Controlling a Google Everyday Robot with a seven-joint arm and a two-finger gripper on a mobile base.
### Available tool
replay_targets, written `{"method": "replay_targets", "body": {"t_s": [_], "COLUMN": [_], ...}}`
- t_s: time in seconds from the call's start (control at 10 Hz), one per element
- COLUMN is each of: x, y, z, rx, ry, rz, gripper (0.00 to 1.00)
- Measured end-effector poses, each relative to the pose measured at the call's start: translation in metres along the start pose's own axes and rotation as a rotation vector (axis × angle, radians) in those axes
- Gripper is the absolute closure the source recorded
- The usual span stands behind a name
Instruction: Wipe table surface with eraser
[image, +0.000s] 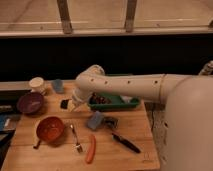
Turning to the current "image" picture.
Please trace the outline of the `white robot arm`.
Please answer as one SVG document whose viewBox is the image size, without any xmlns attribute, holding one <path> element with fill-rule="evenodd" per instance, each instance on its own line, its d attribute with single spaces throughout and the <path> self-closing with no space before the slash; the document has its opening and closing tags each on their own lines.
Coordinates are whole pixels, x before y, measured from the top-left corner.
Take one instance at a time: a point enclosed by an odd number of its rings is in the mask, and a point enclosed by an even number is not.
<svg viewBox="0 0 213 171">
<path fill-rule="evenodd" d="M 165 106 L 162 171 L 213 171 L 213 73 L 107 76 L 92 65 L 75 79 L 70 110 L 104 92 Z"/>
</svg>

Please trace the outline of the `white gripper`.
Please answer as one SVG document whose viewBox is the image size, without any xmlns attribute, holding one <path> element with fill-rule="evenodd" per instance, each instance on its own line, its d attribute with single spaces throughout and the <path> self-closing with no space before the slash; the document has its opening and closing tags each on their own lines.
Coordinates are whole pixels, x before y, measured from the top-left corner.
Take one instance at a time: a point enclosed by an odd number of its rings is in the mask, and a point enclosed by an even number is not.
<svg viewBox="0 0 213 171">
<path fill-rule="evenodd" d="M 74 88 L 72 91 L 72 100 L 68 101 L 67 110 L 72 112 L 75 110 L 76 106 L 80 106 L 84 103 L 87 103 L 92 93 L 89 91 L 84 91 L 79 88 Z"/>
</svg>

